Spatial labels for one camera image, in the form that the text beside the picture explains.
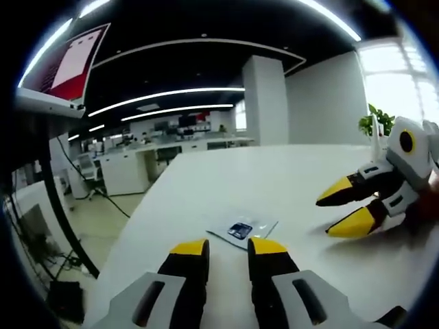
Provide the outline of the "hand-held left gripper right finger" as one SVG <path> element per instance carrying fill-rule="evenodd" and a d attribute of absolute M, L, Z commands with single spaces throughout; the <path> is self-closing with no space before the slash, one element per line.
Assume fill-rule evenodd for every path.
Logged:
<path fill-rule="evenodd" d="M 260 328 L 374 328 L 348 298 L 310 270 L 301 271 L 281 244 L 248 239 L 252 302 Z"/>

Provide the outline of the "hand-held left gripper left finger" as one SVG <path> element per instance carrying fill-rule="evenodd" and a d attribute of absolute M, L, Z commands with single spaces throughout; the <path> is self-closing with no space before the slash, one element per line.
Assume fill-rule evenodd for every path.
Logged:
<path fill-rule="evenodd" d="M 94 328 L 199 328 L 209 280 L 207 239 L 175 246 L 156 273 L 147 272 L 111 299 Z"/>

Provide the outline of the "person's right hand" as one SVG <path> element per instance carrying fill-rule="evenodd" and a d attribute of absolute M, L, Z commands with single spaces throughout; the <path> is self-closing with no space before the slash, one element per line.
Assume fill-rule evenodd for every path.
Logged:
<path fill-rule="evenodd" d="M 433 172 L 428 187 L 419 194 L 419 198 L 405 211 L 402 226 L 412 235 L 426 226 L 438 221 L 438 174 Z"/>

